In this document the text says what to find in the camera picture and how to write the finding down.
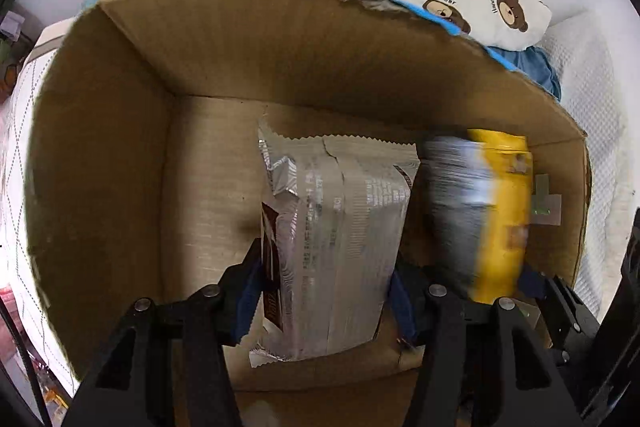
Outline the yellow black snack bag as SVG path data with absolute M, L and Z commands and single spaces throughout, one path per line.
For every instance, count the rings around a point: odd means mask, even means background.
M 433 134 L 418 153 L 438 267 L 476 303 L 511 296 L 532 208 L 533 155 L 525 136 L 487 129 Z

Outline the silver foil snack pack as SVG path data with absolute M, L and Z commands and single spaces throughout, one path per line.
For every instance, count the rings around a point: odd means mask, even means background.
M 360 135 L 287 138 L 257 129 L 262 338 L 254 366 L 336 355 L 372 340 L 420 160 L 411 143 Z

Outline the white textured blanket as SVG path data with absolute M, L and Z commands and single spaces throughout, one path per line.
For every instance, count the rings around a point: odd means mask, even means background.
M 561 83 L 561 105 L 587 133 L 591 199 L 574 289 L 597 319 L 611 306 L 634 221 L 630 138 L 622 88 L 596 17 L 582 12 L 541 41 Z

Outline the cardboard milk carton box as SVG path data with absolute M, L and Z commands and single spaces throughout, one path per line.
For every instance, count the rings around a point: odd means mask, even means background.
M 100 0 L 43 80 L 25 167 L 32 273 L 81 381 L 136 300 L 189 298 L 262 243 L 262 121 L 287 138 L 413 144 L 396 262 L 435 267 L 456 291 L 435 262 L 418 145 L 469 129 L 525 136 L 523 268 L 574 281 L 585 133 L 454 26 L 386 0 Z M 252 365 L 263 318 L 261 293 L 248 334 L 224 348 L 239 426 L 407 426 L 423 351 L 401 341 L 390 285 L 374 338 L 336 355 Z

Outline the clothes pile on rack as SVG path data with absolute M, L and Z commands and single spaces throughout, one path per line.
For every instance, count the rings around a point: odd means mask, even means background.
M 20 41 L 24 20 L 20 14 L 8 11 L 1 21 L 1 103 L 10 97 L 17 82 L 20 60 L 15 57 L 14 46 Z

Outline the blue bed sheet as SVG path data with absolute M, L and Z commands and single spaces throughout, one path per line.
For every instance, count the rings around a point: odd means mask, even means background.
M 509 51 L 494 46 L 490 49 L 538 83 L 541 88 L 554 96 L 556 101 L 561 101 L 560 80 L 543 49 L 538 46 L 529 46 L 523 51 Z

